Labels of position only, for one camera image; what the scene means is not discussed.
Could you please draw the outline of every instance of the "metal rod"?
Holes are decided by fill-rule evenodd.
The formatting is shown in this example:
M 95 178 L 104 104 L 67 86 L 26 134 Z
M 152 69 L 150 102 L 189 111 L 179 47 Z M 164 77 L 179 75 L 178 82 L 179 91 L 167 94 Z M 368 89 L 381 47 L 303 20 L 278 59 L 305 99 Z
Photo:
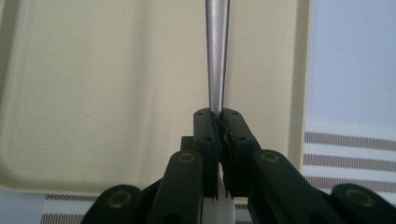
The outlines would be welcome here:
M 209 108 L 218 118 L 223 108 L 230 0 L 206 0 Z

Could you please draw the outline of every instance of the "gray stripe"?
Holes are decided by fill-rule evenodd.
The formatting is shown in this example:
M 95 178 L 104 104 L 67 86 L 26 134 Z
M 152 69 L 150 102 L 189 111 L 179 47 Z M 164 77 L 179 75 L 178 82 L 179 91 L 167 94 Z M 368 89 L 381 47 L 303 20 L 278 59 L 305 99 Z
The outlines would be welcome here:
M 250 213 L 248 211 L 248 205 L 245 206 L 236 206 L 234 209 L 235 214 L 235 223 L 253 223 L 251 220 Z
M 246 203 L 236 203 L 233 205 L 234 209 L 248 209 L 248 205 Z
M 329 177 L 316 177 L 305 176 L 305 179 L 317 189 L 332 189 L 339 184 L 356 184 L 367 189 L 377 192 L 396 193 L 396 183 L 374 181 L 374 180 L 357 180 L 357 179 L 344 179 L 344 178 L 329 178 Z
M 43 214 L 41 224 L 78 224 L 84 215 Z
M 46 195 L 46 200 L 95 202 L 96 199 L 97 197 L 94 196 L 59 195 L 59 194 Z
M 304 165 L 396 172 L 396 161 L 304 154 Z
M 345 136 L 332 133 L 306 132 L 305 142 L 339 147 L 365 147 L 396 151 L 396 141 L 368 137 Z

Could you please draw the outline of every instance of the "white surface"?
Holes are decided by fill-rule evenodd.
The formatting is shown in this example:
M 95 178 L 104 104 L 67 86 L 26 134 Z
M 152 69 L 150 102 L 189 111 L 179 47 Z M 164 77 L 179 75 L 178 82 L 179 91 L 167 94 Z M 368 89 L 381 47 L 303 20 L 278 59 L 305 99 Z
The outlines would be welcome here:
M 45 195 L 13 193 L 0 189 L 0 223 L 40 223 Z
M 373 171 L 366 169 L 350 169 L 327 166 L 304 166 L 304 176 L 325 176 L 330 178 L 358 179 L 396 182 L 395 172 Z
M 396 1 L 315 1 L 308 118 L 396 128 Z
M 322 144 L 306 144 L 304 153 L 311 155 L 326 155 L 343 158 L 396 161 L 394 151 L 372 150 L 362 147 L 336 147 Z
M 3 188 L 96 194 L 159 179 L 192 135 L 193 112 L 208 106 L 204 3 L 30 0 L 3 11 L 17 13 L 2 31 L 14 32 L 2 74 Z M 225 89 L 225 106 L 262 147 L 297 167 L 308 3 L 232 2 Z
M 202 205 L 202 223 L 235 223 L 233 199 L 225 197 L 222 180 L 218 182 L 219 199 L 204 198 Z
M 334 133 L 348 136 L 371 137 L 396 141 L 396 127 L 372 125 L 337 120 L 335 118 L 306 120 L 306 131 L 313 133 Z

